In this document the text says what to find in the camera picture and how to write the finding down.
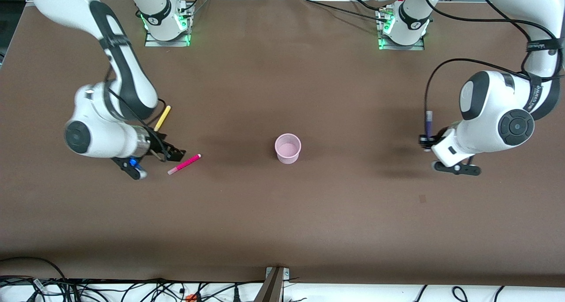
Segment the metal mounting plate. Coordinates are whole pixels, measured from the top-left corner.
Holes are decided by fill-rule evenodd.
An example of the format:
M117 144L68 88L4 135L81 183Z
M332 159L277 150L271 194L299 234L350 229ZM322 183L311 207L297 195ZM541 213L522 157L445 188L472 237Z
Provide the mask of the metal mounting plate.
M190 15L189 18L180 19L180 24L185 24L187 26L186 30L180 35L178 35L175 39L169 41L160 41L156 40L150 33L147 31L145 34L145 46L146 47L188 47L190 46L190 36L192 33L192 23L194 22L194 8L195 6L192 5L187 11L186 14Z
M392 5L387 5L386 8L392 8ZM420 37L420 39L416 42L416 44L410 46L398 45L393 42L388 35L384 33L385 27L390 25L391 22L394 20L394 17L389 14L383 14L379 11L375 11L376 18L384 18L390 21L390 23L383 23L379 21L377 22L377 37L379 38L379 49L388 49L388 50L424 50L424 38Z

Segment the black strap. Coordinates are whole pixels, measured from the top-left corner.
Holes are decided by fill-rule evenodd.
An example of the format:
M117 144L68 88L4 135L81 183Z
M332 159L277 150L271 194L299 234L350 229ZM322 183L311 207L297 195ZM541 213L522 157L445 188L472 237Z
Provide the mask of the black strap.
M410 30L420 29L420 27L422 27L422 25L424 25L428 21L428 18L429 18L429 16L428 16L425 19L415 19L415 18L408 16L408 14L406 14L406 12L404 11L404 3L400 4L400 7L398 8L398 14L400 15L400 18L402 19L402 22L406 23L406 25L408 26L408 29L410 29Z
M564 47L565 38L531 41L526 46L526 51L557 50Z
M167 1L167 5L165 5L165 8L161 12L158 12L156 14L151 14L151 15L141 12L141 16L143 16L143 18L150 25L153 25L153 26L161 25L161 22L163 22L163 20L165 18L167 18L167 16L169 16L169 14L171 14L171 0L166 0L166 1Z
M100 46L103 49L112 49L112 48L116 48L119 46L125 46L125 45L130 45L131 46L131 42L129 41L129 38L125 35L108 35L106 38L103 38L101 40L98 41L100 43Z
M543 87L541 86L542 80L540 76L534 75L533 73L529 72L526 73L530 78L530 96L528 98L528 102L526 103L526 105L524 105L524 110L531 112L539 101Z

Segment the yellow marker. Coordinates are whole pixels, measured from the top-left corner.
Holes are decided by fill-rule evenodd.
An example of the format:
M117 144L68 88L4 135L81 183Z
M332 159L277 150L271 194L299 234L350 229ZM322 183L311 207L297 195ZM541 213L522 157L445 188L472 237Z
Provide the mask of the yellow marker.
M155 131L159 131L161 125L163 125L163 122L165 121L165 119L167 119L167 115L169 114L169 111L171 111L171 106L167 106L165 108L165 111L163 111L163 114L159 118L159 121L157 121L157 125L154 128Z

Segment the metal bracket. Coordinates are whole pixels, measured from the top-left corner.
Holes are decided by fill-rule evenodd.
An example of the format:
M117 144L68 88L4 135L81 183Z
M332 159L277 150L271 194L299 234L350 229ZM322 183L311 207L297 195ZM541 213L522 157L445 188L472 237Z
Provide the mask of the metal bracket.
M176 38L169 41L160 41L155 39L147 30L147 24L145 24L145 46L146 47L188 47L190 46L190 36L192 34L192 24L194 22L194 9L195 6L192 5L188 10L182 12L178 15L178 24L180 26L186 26L186 30L180 33Z
M284 267L269 267L259 293L253 302L281 302L283 281L290 279L290 271Z
M388 50L424 50L424 38L420 37L420 39L416 42L416 44L410 46L398 45L393 42L390 37L385 33L386 31L390 31L392 26L394 25L394 11L393 5L387 5L384 8L380 8L378 11L375 11L376 18L386 19L387 22L377 22L377 37L379 38L379 49L388 49Z

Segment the marker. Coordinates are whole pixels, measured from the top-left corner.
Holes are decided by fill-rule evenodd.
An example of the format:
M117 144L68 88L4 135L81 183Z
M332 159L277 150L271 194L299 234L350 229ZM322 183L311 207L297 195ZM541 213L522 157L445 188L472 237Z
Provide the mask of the marker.
M202 155L195 155L195 156L191 157L190 159L187 159L183 163L180 163L179 165L177 165L173 169L170 169L167 173L169 173L169 175L171 175L173 173L177 173L181 169L184 169L185 167L189 166L190 164L198 161L198 159L200 159L200 157L202 157Z
M432 137L432 120L433 120L432 111L426 111L426 137L428 139Z
M155 132L159 131L161 125L163 125L163 122L165 121L165 119L167 119L167 115L169 114L169 111L171 111L171 106L165 107L165 111L163 111L163 114L159 118L159 121L157 121L157 125L153 129Z

